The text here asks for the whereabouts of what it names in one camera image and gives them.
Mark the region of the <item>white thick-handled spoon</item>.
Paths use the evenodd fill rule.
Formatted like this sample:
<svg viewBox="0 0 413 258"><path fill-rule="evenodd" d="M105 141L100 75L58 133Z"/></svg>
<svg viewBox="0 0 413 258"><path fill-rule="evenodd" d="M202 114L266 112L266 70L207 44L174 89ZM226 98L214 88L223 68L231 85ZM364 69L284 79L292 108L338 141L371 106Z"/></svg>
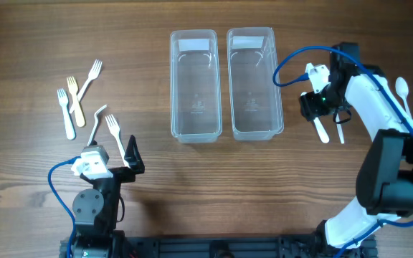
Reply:
<svg viewBox="0 0 413 258"><path fill-rule="evenodd" d="M313 124L315 126L315 129L317 131L318 137L320 138L322 143L328 143L330 138L326 132L326 129L323 127L321 121L319 118L315 118L313 120Z"/></svg>

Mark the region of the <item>white thin spoon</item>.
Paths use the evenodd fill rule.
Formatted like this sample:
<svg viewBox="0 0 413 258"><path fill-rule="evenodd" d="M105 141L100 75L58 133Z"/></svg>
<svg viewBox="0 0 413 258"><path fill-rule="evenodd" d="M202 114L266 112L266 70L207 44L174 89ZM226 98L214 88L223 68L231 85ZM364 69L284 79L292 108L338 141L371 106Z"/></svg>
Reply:
<svg viewBox="0 0 413 258"><path fill-rule="evenodd" d="M345 140L344 140L343 129L342 129L342 126L340 124L339 114L336 115L336 127L337 127L337 131L338 131L338 137L339 137L340 143L344 144Z"/></svg>

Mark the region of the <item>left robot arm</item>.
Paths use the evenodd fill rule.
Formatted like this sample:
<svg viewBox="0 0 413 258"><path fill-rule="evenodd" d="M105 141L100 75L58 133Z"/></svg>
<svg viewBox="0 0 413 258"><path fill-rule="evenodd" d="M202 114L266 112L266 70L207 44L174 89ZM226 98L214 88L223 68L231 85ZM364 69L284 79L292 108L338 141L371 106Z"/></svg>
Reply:
<svg viewBox="0 0 413 258"><path fill-rule="evenodd" d="M108 168L108 160L104 147L94 144L85 147L72 164L74 174L92 187L79 192L73 201L74 232L63 257L138 256L125 233L116 229L123 220L118 217L118 209L125 208L121 185L134 182L145 171L135 136L130 136L124 151L127 166Z"/></svg>

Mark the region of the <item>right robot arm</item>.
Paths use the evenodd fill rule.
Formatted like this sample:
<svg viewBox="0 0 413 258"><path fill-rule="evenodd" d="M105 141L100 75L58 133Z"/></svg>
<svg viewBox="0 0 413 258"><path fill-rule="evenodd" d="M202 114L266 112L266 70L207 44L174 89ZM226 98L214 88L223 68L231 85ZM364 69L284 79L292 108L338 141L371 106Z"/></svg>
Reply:
<svg viewBox="0 0 413 258"><path fill-rule="evenodd" d="M340 257L385 225L413 226L413 118L392 95L385 74L361 64L356 43L329 47L330 65L306 67L313 91L299 98L308 121L355 110L371 147L356 177L356 195L317 229L317 251Z"/></svg>

